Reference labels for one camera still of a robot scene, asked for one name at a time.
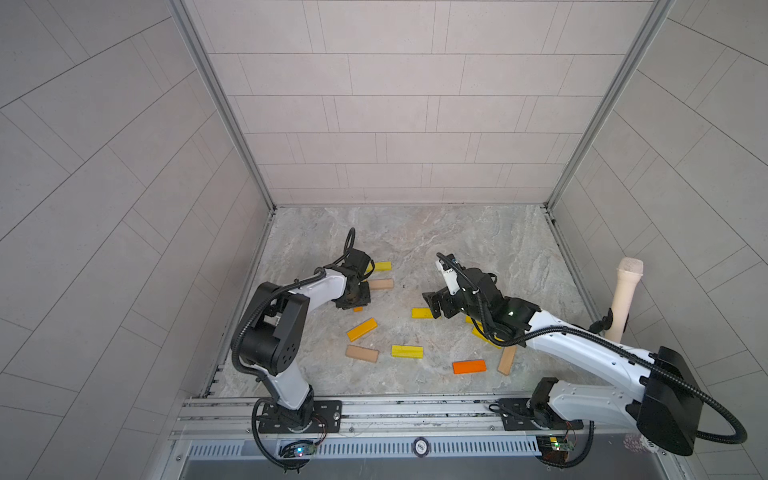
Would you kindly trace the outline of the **amber orange block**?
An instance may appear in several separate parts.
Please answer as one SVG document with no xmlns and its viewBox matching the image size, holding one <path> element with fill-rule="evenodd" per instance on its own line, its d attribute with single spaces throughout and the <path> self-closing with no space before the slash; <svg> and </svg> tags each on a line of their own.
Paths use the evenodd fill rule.
<svg viewBox="0 0 768 480">
<path fill-rule="evenodd" d="M 355 326 L 347 332 L 347 337 L 350 342 L 355 342 L 361 339 L 363 336 L 372 332 L 378 327 L 378 323 L 374 318 L 370 318 L 365 322 Z"/>
</svg>

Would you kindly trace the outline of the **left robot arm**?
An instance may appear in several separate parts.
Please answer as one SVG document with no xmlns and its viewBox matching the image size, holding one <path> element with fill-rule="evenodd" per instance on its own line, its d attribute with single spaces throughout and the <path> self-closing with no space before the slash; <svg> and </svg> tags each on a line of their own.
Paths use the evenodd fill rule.
<svg viewBox="0 0 768 480">
<path fill-rule="evenodd" d="M 341 310 L 370 303 L 368 277 L 375 264 L 352 247 L 306 279 L 277 285 L 264 282 L 238 322 L 230 352 L 234 369 L 267 386 L 279 423 L 289 428 L 310 424 L 314 391 L 294 363 L 308 314 L 332 303 Z"/>
</svg>

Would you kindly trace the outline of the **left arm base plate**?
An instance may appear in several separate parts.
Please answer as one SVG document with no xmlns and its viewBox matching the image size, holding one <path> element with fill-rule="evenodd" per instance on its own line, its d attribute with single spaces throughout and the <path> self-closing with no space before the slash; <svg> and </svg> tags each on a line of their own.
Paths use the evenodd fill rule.
<svg viewBox="0 0 768 480">
<path fill-rule="evenodd" d="M 338 400 L 307 402 L 298 410 L 262 401 L 252 417 L 260 434 L 338 433 L 343 404 Z"/>
</svg>

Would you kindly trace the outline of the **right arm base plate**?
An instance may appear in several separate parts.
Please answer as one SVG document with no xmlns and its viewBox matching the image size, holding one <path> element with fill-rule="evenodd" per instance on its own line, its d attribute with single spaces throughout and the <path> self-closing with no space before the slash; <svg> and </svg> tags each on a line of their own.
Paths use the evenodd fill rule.
<svg viewBox="0 0 768 480">
<path fill-rule="evenodd" d="M 488 409 L 499 415 L 507 432 L 527 430 L 583 430 L 581 420 L 566 421 L 547 404 L 534 406 L 530 398 L 502 398 Z"/>
</svg>

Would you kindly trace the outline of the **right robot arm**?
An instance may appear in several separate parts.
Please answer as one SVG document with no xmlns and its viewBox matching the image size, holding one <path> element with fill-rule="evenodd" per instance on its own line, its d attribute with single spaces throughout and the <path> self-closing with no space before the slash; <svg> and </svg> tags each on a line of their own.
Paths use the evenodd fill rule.
<svg viewBox="0 0 768 480">
<path fill-rule="evenodd" d="M 466 268 L 452 256 L 440 255 L 436 266 L 445 286 L 423 295 L 433 316 L 465 314 L 496 346 L 544 352 L 606 381 L 595 387 L 541 380 L 529 401 L 537 424 L 554 418 L 632 426 L 680 456 L 691 455 L 699 440 L 746 442 L 742 422 L 699 388 L 675 350 L 632 348 L 574 326 L 532 302 L 503 295 L 495 274 Z"/>
</svg>

